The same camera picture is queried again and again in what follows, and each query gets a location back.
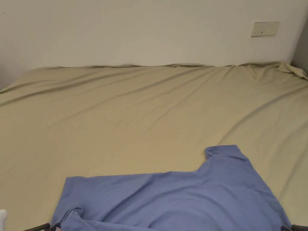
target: blue t-shirt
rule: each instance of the blue t-shirt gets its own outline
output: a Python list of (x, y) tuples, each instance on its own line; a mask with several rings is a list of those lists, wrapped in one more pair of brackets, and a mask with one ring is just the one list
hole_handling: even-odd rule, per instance
[(62, 231), (276, 230), (282, 206), (236, 145), (205, 149), (193, 172), (69, 177), (53, 215)]

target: bed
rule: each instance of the bed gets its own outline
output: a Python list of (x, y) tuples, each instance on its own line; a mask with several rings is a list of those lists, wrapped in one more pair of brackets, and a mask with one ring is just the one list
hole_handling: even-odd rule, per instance
[(308, 225), (308, 82), (286, 63), (39, 68), (0, 92), (7, 230), (51, 219), (66, 177), (193, 171), (236, 144)]

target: electrical socket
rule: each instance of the electrical socket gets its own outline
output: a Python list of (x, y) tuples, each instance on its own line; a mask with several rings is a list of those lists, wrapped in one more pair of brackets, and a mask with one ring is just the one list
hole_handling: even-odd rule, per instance
[(280, 22), (255, 22), (251, 37), (274, 36), (277, 34)]

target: gray wall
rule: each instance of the gray wall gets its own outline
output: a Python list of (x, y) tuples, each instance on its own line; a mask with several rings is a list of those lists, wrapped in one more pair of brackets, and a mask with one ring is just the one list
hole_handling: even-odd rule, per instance
[(292, 65), (308, 73), (308, 19), (306, 20), (301, 37), (297, 43)]

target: white object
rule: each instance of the white object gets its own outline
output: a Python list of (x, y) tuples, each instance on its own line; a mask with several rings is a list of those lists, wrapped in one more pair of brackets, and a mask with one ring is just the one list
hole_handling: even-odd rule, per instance
[(274, 36), (277, 34), (280, 22), (255, 22), (251, 37)]
[(7, 219), (7, 212), (6, 210), (0, 210), (0, 231), (5, 230), (5, 221)]

